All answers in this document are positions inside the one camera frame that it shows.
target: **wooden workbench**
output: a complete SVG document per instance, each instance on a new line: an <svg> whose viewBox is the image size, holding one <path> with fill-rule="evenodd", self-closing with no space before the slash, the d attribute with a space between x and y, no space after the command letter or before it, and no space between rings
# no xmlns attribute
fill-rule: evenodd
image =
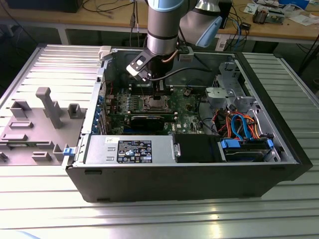
<svg viewBox="0 0 319 239"><path fill-rule="evenodd" d="M290 19L285 19L283 24L255 24L252 22L252 15L243 13L245 4L249 0L234 0L238 15L246 23L251 24L249 38L252 40L281 41L291 43L310 43L315 40L319 33L319 25L303 26ZM96 0L97 4L107 3L106 0ZM115 4L105 5L103 9L114 8L129 3L128 0L120 0ZM86 7L95 10L94 0L89 1ZM144 3L138 4L140 32L147 31L148 11ZM77 13L65 13L56 11L39 11L9 9L9 13L20 24L32 26L44 26L57 28L63 44L68 44L65 29L88 29L88 30L110 30L110 31L129 31L130 18L133 5L125 6L112 11L108 16L90 12L82 7ZM307 10L319 10L319 7L309 6ZM0 24L15 24L0 6ZM236 29L231 21L228 21L225 29L218 31L218 36L229 36L236 34Z"/></svg>

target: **warning label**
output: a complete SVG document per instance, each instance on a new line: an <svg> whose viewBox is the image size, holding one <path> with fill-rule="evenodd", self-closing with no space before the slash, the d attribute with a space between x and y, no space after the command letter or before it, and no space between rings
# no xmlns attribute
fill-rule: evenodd
<svg viewBox="0 0 319 239"><path fill-rule="evenodd" d="M152 163L150 140L119 140L118 163Z"/></svg>

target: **metal bracket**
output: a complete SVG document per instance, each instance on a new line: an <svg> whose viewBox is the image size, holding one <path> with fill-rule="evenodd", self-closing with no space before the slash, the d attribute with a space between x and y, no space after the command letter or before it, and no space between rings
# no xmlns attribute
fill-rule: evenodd
<svg viewBox="0 0 319 239"><path fill-rule="evenodd" d="M111 46L101 46L99 50L99 59L102 61L102 59L109 55L111 53Z"/></svg>

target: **blue tab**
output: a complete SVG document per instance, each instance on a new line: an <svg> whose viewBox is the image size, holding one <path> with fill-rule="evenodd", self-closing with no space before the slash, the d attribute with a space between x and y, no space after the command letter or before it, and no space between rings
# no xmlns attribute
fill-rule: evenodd
<svg viewBox="0 0 319 239"><path fill-rule="evenodd" d="M65 148L63 150L63 155L64 156L74 156L75 155L75 147L73 147L73 148Z"/></svg>
<svg viewBox="0 0 319 239"><path fill-rule="evenodd" d="M223 141L221 142L221 147L222 147L222 148L227 148L227 143L226 143L225 140L223 140Z"/></svg>
<svg viewBox="0 0 319 239"><path fill-rule="evenodd" d="M272 142L271 139L268 139L268 140L267 140L267 143L268 143L268 145L269 145L270 148L273 148L273 147L274 147L274 143Z"/></svg>
<svg viewBox="0 0 319 239"><path fill-rule="evenodd" d="M240 143L236 139L224 139L221 146L222 148L240 148Z"/></svg>

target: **metal slatted surface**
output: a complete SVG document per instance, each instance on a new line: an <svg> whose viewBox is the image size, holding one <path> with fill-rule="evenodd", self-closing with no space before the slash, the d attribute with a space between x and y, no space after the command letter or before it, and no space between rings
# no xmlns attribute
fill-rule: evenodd
<svg viewBox="0 0 319 239"><path fill-rule="evenodd" d="M305 150L316 147L318 132L293 131ZM308 173L279 184L262 198L103 204L85 202L60 166L0 167L0 228L42 239L317 239L319 164L312 161Z"/></svg>
<svg viewBox="0 0 319 239"><path fill-rule="evenodd" d="M43 107L41 100L35 96L39 87L50 87L52 100L58 101L62 108L78 103L80 107L87 109L96 74L101 65L99 49L95 46L61 45L47 45L41 49L27 66L27 72L19 79L17 89L1 108L0 130L12 116L9 108L14 100L26 100L32 108Z"/></svg>

